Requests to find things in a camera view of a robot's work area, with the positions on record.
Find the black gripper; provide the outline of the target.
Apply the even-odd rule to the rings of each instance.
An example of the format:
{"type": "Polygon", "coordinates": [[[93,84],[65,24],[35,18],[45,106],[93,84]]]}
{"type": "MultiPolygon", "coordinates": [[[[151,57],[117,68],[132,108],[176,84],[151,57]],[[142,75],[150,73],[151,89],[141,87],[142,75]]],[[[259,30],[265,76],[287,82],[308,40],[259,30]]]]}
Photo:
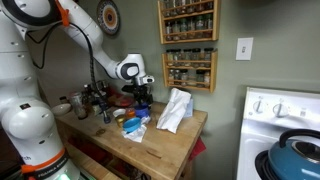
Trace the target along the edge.
{"type": "Polygon", "coordinates": [[[153,96],[151,94],[151,89],[147,85],[125,85],[122,87],[122,91],[127,93],[132,93],[134,99],[139,104],[152,104],[153,103],[153,96]]]}

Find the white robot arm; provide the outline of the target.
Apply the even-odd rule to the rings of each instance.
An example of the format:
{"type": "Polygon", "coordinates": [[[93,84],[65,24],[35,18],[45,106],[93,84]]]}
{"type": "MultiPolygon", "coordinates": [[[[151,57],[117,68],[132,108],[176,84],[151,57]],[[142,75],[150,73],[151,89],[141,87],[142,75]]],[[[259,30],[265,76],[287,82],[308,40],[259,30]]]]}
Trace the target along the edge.
{"type": "Polygon", "coordinates": [[[80,180],[59,137],[54,114],[41,100],[26,34],[46,27],[64,31],[115,79],[141,87],[154,77],[145,73],[139,54],[121,62],[101,48],[102,31],[74,0],[0,0],[0,122],[23,160],[28,180],[80,180]]]}

